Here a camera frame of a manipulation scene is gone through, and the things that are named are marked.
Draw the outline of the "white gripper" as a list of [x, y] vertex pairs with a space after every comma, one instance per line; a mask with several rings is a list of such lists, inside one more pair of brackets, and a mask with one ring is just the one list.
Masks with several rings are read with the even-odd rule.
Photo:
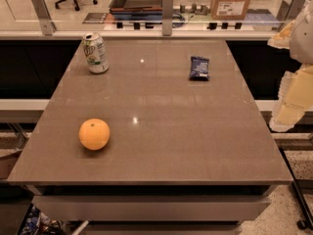
[[302, 64], [296, 72], [286, 71], [282, 77], [278, 101], [274, 105], [270, 128], [286, 132], [293, 128], [313, 106], [313, 0], [272, 36], [267, 45], [290, 49], [291, 57]]

